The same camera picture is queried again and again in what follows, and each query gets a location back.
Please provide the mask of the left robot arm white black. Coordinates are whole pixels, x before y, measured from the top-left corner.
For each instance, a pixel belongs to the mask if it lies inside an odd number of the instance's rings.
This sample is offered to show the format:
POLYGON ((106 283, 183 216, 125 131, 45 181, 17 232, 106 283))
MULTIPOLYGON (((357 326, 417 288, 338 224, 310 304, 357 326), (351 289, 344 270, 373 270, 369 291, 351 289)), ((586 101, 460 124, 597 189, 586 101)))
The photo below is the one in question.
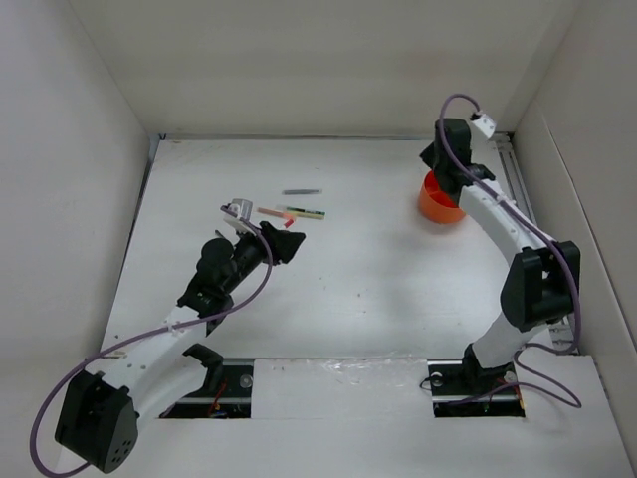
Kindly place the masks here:
POLYGON ((70 379, 55 439, 104 474, 127 459, 146 424, 181 397, 221 385, 223 359, 204 340, 239 310, 234 290, 260 265, 289 263, 303 232, 240 223, 238 240, 209 240, 176 306, 153 333, 123 342, 108 367, 88 363, 70 379))

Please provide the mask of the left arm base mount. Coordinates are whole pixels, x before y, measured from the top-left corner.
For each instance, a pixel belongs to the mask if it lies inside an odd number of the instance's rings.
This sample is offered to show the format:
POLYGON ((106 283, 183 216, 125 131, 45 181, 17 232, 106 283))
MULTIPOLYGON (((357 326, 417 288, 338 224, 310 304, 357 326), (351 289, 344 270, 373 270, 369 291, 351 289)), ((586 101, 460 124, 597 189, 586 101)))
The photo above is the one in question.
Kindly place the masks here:
POLYGON ((217 352, 195 344, 183 355, 199 362, 206 370, 203 381, 159 417, 164 419, 248 419, 252 412, 254 385, 253 358, 224 358, 217 352))

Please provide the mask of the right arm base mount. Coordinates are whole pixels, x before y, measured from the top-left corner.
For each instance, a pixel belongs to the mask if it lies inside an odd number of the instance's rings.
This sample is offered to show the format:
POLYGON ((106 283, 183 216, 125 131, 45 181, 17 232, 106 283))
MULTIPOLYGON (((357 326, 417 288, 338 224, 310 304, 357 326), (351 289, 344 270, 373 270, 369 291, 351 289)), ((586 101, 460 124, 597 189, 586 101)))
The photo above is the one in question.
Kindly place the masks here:
POLYGON ((516 386, 513 364, 486 373, 473 372, 459 358, 428 359, 420 387, 431 394, 436 418, 524 418, 524 404, 516 386))

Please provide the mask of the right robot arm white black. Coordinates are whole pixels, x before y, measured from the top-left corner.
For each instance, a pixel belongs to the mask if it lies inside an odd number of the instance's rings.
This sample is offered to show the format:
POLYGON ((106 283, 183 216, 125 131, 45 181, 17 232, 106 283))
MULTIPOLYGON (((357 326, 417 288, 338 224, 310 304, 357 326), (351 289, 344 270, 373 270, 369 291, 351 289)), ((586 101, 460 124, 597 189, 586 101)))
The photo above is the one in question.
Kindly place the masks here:
POLYGON ((469 344, 458 372, 473 402, 507 388, 500 377, 535 348, 533 337, 567 316, 581 320, 581 253, 538 229, 503 191, 495 175, 472 160, 472 134, 463 119, 438 119, 435 138, 420 154, 429 167, 424 189, 445 198, 477 222, 509 266, 500 293, 501 311, 488 330, 469 344))

